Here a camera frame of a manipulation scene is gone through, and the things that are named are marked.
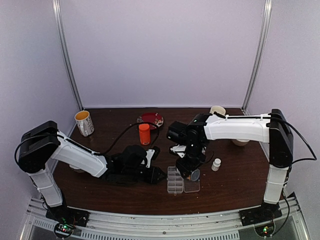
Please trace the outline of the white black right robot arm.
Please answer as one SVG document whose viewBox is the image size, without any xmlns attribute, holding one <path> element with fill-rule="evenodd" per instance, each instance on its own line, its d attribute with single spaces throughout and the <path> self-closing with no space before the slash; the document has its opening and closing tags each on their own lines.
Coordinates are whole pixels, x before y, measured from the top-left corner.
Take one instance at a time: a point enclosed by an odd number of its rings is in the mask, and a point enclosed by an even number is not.
<svg viewBox="0 0 320 240">
<path fill-rule="evenodd" d="M 285 125 L 279 109 L 260 115 L 229 116 L 215 113 L 197 114 L 189 124 L 175 121 L 167 138 L 176 144 L 169 151 L 178 156 L 176 168 L 183 178 L 198 179 L 206 161 L 210 141 L 249 140 L 269 144 L 269 171 L 261 206 L 255 209 L 259 220 L 275 216 L 279 200 L 293 164 L 293 134 Z"/>
</svg>

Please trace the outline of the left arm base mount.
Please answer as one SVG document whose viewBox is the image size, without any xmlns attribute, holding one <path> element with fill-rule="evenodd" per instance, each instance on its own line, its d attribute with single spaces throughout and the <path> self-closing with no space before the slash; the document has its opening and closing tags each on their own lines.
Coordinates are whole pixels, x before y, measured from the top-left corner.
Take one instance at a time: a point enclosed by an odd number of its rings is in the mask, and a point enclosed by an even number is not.
<svg viewBox="0 0 320 240">
<path fill-rule="evenodd" d="M 46 218 L 55 220 L 57 223 L 53 227 L 53 233 L 58 239 L 69 238 L 76 227 L 86 227 L 90 213 L 86 210 L 70 208 L 65 201 L 62 201 L 62 205 L 49 206 L 45 201 L 43 203 L 46 209 Z"/>
</svg>

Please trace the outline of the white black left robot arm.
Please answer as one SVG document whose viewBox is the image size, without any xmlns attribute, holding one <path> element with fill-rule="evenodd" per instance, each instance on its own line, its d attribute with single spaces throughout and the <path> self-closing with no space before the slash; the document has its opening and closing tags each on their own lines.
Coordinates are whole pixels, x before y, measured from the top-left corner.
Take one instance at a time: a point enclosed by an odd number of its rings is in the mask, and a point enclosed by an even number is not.
<svg viewBox="0 0 320 240">
<path fill-rule="evenodd" d="M 120 186 L 138 181 L 155 185 L 167 177 L 161 168 L 151 165 L 159 153 L 158 147 L 145 150 L 139 145 L 128 145 L 123 152 L 113 155 L 96 152 L 67 137 L 58 130 L 56 122 L 49 120 L 22 135 L 14 160 L 29 175 L 47 209 L 61 222 L 67 222 L 72 218 L 72 211 L 47 169 L 48 160 L 66 163 L 75 170 Z"/>
</svg>

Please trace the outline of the clear plastic pill organizer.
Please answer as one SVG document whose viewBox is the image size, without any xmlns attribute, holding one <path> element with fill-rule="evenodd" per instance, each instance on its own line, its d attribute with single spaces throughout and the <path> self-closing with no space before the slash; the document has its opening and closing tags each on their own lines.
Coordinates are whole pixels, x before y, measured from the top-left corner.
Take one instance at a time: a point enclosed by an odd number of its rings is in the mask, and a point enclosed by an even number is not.
<svg viewBox="0 0 320 240">
<path fill-rule="evenodd" d="M 200 180 L 182 178 L 175 166 L 167 168 L 167 192 L 172 195 L 196 193 L 200 191 Z"/>
</svg>

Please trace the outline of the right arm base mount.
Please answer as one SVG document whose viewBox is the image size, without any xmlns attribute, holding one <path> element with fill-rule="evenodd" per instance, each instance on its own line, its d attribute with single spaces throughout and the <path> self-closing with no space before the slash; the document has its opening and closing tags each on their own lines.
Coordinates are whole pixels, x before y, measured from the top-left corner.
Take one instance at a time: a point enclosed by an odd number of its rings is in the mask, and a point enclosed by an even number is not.
<svg viewBox="0 0 320 240">
<path fill-rule="evenodd" d="M 271 237 L 276 231 L 274 220 L 282 216 L 280 205 L 262 201 L 260 206 L 239 211 L 243 227 L 254 225 L 255 233 L 262 238 Z"/>
</svg>

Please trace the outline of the orange pill bottle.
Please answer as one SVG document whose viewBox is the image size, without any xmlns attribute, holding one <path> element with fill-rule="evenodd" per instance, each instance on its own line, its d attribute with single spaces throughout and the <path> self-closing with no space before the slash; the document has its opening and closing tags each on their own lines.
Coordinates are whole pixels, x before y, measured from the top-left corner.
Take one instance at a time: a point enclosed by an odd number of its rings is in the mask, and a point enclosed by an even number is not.
<svg viewBox="0 0 320 240">
<path fill-rule="evenodd" d="M 142 145 L 149 145 L 151 143 L 150 125 L 148 123 L 140 124 L 138 127 L 139 139 Z"/>
</svg>

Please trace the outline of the grey bottle lid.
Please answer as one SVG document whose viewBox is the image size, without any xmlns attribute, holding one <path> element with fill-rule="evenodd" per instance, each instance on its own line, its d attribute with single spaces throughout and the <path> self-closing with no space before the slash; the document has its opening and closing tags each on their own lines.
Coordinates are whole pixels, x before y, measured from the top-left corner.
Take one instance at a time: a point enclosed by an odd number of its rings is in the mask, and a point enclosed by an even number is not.
<svg viewBox="0 0 320 240">
<path fill-rule="evenodd" d="M 195 182 L 199 179 L 200 177 L 200 170 L 196 169 L 190 174 L 190 181 Z"/>
</svg>

